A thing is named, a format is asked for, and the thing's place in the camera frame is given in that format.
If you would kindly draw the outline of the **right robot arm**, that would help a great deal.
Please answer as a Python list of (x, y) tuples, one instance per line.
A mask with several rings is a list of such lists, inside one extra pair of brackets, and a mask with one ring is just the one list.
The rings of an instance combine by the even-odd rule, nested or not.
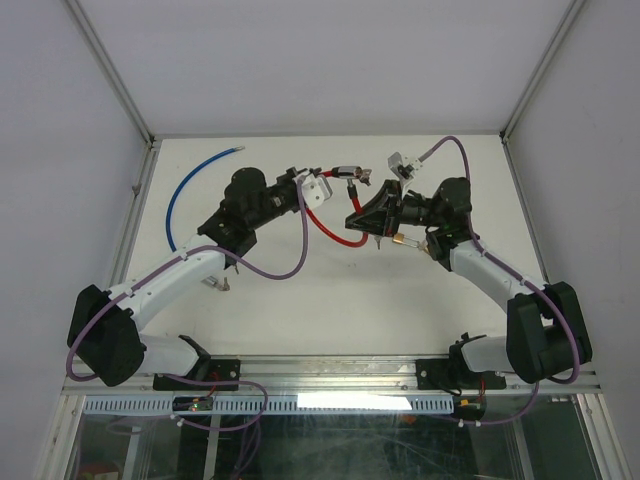
[(392, 238), (402, 225), (421, 226), (417, 243), (447, 271), (475, 285), (506, 315), (501, 337), (463, 335), (449, 349), (448, 378), (469, 387), (484, 372), (512, 372), (526, 383), (571, 383), (593, 349), (579, 298), (566, 282), (545, 283), (526, 276), (491, 253), (472, 228), (468, 179), (445, 179), (432, 197), (403, 193), (387, 180), (345, 226), (375, 237)]

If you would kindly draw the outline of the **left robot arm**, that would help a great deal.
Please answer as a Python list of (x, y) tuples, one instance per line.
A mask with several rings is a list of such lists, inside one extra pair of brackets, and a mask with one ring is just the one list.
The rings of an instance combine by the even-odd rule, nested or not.
[(115, 387), (137, 374), (152, 374), (192, 389), (204, 385), (211, 378), (211, 354), (186, 334), (154, 336), (144, 329), (197, 283), (226, 289), (227, 272), (237, 265), (273, 281), (295, 276), (308, 255), (307, 225), (300, 258), (290, 271), (271, 273), (244, 257), (256, 245), (259, 228), (289, 212), (305, 216), (330, 198), (323, 181), (314, 170), (291, 168), (268, 185), (257, 168), (236, 171), (218, 209), (163, 261), (128, 281), (107, 289), (91, 284), (78, 294), (67, 337), (67, 377)]

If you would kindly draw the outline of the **red cable lock keys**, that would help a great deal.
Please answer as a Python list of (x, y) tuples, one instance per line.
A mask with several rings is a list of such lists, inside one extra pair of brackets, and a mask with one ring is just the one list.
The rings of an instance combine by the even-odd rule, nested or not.
[(362, 184), (370, 186), (371, 185), (371, 181), (370, 181), (370, 176), (371, 176), (371, 169), (366, 169), (366, 168), (362, 168), (362, 167), (357, 167), (355, 169), (355, 178)]

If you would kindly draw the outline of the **red cable lock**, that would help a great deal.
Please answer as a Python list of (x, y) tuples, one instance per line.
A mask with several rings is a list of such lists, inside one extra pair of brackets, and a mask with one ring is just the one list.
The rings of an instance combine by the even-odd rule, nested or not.
[[(352, 206), (352, 213), (361, 211), (361, 203), (357, 191), (357, 183), (355, 178), (355, 169), (360, 166), (336, 166), (327, 170), (321, 170), (318, 174), (324, 175), (327, 180), (335, 179), (345, 183), (345, 194), (339, 194), (340, 201), (349, 200)], [(347, 248), (362, 248), (368, 241), (369, 235), (361, 233), (360, 238), (355, 237), (356, 231), (345, 228), (345, 220), (338, 220), (338, 213), (349, 216), (347, 207), (328, 207), (320, 211), (321, 217), (318, 217), (315, 210), (306, 208), (306, 213), (311, 222), (329, 239)]]

